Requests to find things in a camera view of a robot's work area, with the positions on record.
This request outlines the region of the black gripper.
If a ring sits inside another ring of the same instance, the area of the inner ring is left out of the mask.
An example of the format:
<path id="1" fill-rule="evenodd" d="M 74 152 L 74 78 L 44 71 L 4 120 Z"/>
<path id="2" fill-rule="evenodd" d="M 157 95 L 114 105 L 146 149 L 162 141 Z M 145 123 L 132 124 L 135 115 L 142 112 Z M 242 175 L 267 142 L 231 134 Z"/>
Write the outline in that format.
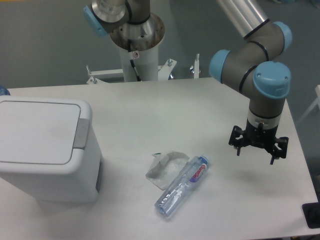
<path id="1" fill-rule="evenodd" d="M 276 137 L 278 126 L 277 124 L 271 128 L 265 128 L 263 122 L 253 123 L 248 118 L 245 130 L 237 125 L 232 128 L 228 144 L 236 149 L 237 156 L 240 155 L 241 149 L 247 146 L 267 149 L 271 155 L 270 164 L 273 165 L 275 160 L 287 157 L 289 143 L 289 138 L 286 136 Z"/>

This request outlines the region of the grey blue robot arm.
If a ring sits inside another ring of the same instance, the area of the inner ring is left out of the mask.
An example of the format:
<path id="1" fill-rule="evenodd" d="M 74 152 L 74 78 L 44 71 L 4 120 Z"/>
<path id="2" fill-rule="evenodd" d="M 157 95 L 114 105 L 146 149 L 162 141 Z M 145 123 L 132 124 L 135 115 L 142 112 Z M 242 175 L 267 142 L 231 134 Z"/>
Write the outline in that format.
<path id="1" fill-rule="evenodd" d="M 209 63 L 211 77 L 249 99 L 246 127 L 234 126 L 229 144 L 237 151 L 253 146 L 266 150 L 273 160 L 284 159 L 289 139 L 276 133 L 291 72 L 275 58 L 290 46 L 292 32 L 282 22 L 271 22 L 255 0 L 218 4 L 246 42 L 238 52 L 219 50 Z M 169 78 L 169 65 L 158 67 L 165 27 L 148 0 L 94 0 L 83 13 L 98 36 L 110 36 L 118 47 L 126 82 Z"/>

